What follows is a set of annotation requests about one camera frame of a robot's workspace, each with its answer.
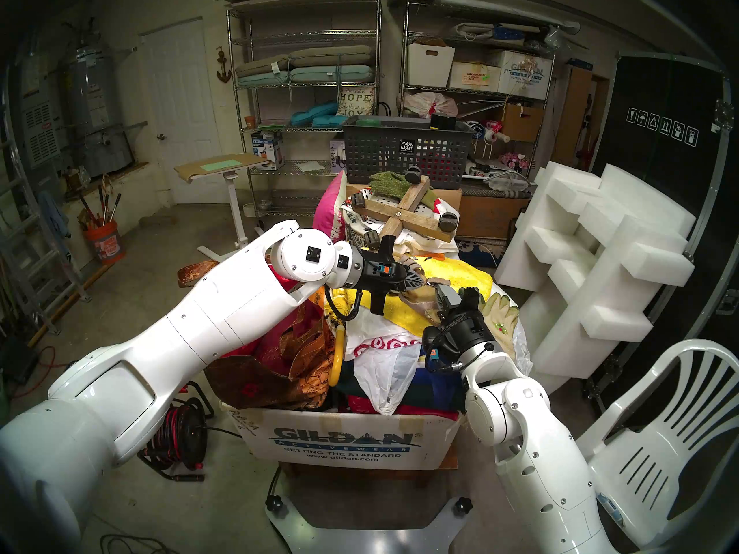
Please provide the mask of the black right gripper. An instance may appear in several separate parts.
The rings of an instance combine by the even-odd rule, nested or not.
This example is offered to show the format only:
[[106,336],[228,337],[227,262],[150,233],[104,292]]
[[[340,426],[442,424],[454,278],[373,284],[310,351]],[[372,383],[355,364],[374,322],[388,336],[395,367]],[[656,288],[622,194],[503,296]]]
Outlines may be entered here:
[[[458,361],[476,346],[494,351],[496,340],[480,311],[477,287],[459,288],[459,315],[439,331],[439,357],[442,361]],[[447,317],[458,308],[458,292],[451,285],[436,285],[439,316]]]

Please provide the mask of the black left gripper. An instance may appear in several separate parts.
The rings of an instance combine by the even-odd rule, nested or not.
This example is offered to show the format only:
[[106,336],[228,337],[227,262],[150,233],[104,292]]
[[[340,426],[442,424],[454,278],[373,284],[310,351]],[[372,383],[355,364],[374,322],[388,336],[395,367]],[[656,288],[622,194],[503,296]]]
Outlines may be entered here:
[[[383,236],[377,251],[359,251],[358,290],[370,294],[369,310],[374,315],[384,315],[388,292],[412,291],[426,285],[425,271],[419,263],[402,265],[395,260],[394,244],[394,236]],[[406,277],[408,272],[419,277]]]

